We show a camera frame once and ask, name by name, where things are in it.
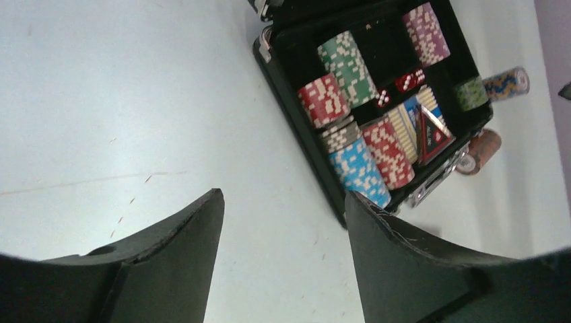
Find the blue brown chip stack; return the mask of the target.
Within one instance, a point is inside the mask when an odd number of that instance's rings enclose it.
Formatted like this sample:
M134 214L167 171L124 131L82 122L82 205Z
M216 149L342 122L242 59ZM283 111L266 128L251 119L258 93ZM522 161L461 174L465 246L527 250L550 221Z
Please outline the blue brown chip stack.
M499 102L528 94L530 79L526 69L517 66L485 78L483 86L490 101Z

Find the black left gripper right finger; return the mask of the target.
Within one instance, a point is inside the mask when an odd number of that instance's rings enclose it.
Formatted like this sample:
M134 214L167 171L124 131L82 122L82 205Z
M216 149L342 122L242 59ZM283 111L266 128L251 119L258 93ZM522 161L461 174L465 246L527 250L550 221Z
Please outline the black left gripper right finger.
M522 260L472 250L378 208L345 214L366 322L569 322L570 249Z

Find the red poker chip stack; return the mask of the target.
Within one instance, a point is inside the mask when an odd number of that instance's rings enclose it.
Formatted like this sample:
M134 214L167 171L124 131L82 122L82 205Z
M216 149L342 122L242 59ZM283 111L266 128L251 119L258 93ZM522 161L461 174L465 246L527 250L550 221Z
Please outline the red poker chip stack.
M379 118L362 126L361 130L387 188L396 190L408 185L415 172L390 119Z

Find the orange black chip stack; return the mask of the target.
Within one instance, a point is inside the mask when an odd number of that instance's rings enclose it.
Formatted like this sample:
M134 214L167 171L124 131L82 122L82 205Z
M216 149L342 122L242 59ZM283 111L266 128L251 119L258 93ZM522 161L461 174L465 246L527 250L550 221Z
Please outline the orange black chip stack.
M501 136L491 129L483 129L472 138L468 152L461 158L455 170L466 176L476 175L501 148Z

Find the small red white stack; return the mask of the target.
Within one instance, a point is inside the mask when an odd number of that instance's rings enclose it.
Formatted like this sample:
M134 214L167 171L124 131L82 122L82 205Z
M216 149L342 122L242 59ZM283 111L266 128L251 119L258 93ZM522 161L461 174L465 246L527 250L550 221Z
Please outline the small red white stack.
M316 129L323 129L350 113L347 100L332 73L307 83L297 91L297 96Z

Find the green poker chip stack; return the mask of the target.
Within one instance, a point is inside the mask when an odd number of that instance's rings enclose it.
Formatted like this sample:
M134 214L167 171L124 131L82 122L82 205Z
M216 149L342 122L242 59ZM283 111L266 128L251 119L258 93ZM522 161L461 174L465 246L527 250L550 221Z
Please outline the green poker chip stack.
M379 92L349 30L319 45L317 53L326 71L335 77L351 109L379 98Z

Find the black aluminium poker case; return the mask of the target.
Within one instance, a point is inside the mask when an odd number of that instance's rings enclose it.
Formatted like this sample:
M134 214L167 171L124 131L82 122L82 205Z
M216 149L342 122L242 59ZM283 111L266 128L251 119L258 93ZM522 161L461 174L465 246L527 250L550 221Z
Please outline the black aluminium poker case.
M411 9L430 2L450 49L450 56L423 67L413 48L402 17ZM420 90L400 95L384 108L376 101L363 104L323 129L311 124L297 91L330 72L318 57L317 47L349 30L356 41L376 88L414 69L423 69L442 111L445 126L456 137L428 165L413 166L414 179L406 186L389 190L391 202L383 209L396 213L406 203L418 206L468 152L469 142L491 120L490 101L463 112L453 87L479 76L475 61L450 1L252 1L259 19L266 23L253 43L253 54L293 131L321 190L340 225L345 225L346 190L329 161L319 135L347 116L360 129L369 122L388 117L388 112Z

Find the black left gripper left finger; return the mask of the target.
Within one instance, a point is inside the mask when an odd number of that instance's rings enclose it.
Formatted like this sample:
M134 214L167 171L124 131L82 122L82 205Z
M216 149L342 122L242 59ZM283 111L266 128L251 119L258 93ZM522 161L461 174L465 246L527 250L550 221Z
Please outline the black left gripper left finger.
M1 321L204 321L224 208L223 192L214 188L83 256L2 255Z

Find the small green chip stack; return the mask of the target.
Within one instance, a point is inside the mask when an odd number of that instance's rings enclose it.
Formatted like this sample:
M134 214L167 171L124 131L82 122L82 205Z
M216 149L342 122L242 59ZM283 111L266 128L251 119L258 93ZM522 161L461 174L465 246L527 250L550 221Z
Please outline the small green chip stack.
M455 85L453 90L463 112L479 108L489 100L481 76Z

